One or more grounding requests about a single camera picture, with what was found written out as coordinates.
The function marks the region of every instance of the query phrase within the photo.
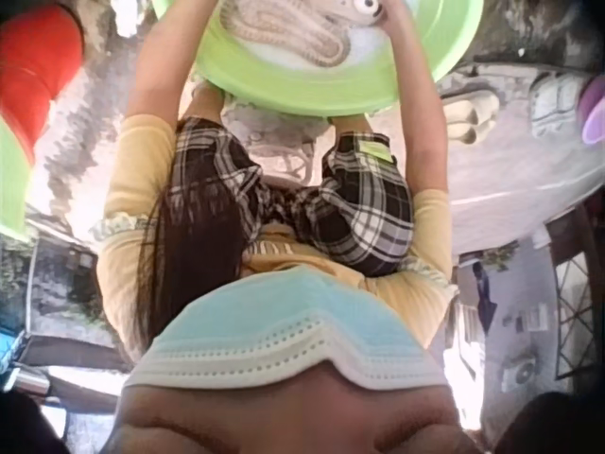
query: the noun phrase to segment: green object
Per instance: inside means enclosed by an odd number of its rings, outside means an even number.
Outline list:
[[[157,15],[172,1],[152,0]],[[466,52],[482,12],[483,0],[421,0],[416,23],[435,80]],[[223,90],[289,114],[361,114],[385,108],[398,97],[390,46],[357,66],[295,71],[256,58],[223,29],[217,11],[204,34],[197,68]]]
[[[0,234],[26,237],[26,193],[31,168],[25,151],[0,115]]]

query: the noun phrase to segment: girl's arm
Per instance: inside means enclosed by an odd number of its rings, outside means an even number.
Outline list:
[[[147,35],[136,63],[127,117],[159,116],[176,128],[182,89],[217,0],[176,0]]]
[[[406,139],[406,179],[412,194],[447,192],[447,129],[414,19],[403,0],[382,0],[397,69]]]

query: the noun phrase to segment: red object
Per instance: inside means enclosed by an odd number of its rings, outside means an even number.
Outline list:
[[[81,28],[64,7],[36,8],[0,26],[0,115],[32,164],[50,101],[71,81],[82,61]]]

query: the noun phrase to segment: blue face mask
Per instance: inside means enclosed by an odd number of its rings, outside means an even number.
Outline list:
[[[242,279],[191,303],[155,339],[126,386],[249,388],[326,360],[368,390],[447,383],[384,303],[297,267]]]

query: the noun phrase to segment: yellow long-sleeve shirt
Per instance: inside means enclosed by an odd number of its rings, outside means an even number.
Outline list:
[[[137,115],[122,127],[117,160],[105,205],[105,219],[116,215],[149,216],[167,183],[175,157],[175,132],[160,118]],[[330,260],[315,248],[298,243],[289,227],[272,224],[244,256],[244,276],[307,265],[341,282],[369,291],[394,309],[412,335],[427,347],[435,336],[456,288],[451,278],[451,215],[447,194],[427,190],[414,197],[414,236],[405,271],[380,278]],[[131,336],[142,230],[127,230],[100,245],[98,282],[107,317],[125,343]]]

